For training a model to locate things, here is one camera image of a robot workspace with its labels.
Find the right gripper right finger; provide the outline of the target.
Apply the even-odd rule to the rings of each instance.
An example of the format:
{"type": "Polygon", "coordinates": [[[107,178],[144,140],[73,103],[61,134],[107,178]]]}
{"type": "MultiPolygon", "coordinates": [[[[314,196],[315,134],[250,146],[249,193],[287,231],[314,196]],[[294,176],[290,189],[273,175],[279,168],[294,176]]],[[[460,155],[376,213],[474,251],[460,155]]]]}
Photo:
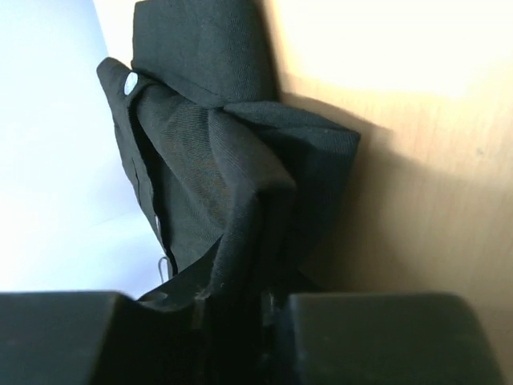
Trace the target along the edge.
{"type": "Polygon", "coordinates": [[[262,297],[273,384],[502,384],[471,306],[448,293],[262,297]]]}

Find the black long sleeve shirt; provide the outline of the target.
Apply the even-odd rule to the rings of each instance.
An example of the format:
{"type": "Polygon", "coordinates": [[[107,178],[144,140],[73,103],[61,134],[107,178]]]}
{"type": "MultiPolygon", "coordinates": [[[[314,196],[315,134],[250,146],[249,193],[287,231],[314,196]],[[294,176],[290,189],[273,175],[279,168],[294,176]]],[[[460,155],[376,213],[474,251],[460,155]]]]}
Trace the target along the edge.
{"type": "Polygon", "coordinates": [[[214,249],[234,301],[306,257],[333,224],[360,136],[281,103],[252,1],[142,1],[130,66],[97,68],[125,173],[174,270],[214,249]]]}

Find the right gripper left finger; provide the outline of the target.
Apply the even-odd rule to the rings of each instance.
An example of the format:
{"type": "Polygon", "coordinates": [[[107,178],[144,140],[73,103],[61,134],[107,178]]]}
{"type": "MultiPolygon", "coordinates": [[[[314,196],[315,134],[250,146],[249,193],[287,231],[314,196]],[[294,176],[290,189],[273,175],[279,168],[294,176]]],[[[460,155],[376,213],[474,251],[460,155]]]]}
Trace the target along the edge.
{"type": "Polygon", "coordinates": [[[1,296],[4,384],[212,384],[200,260],[139,299],[115,291],[1,296]]]}

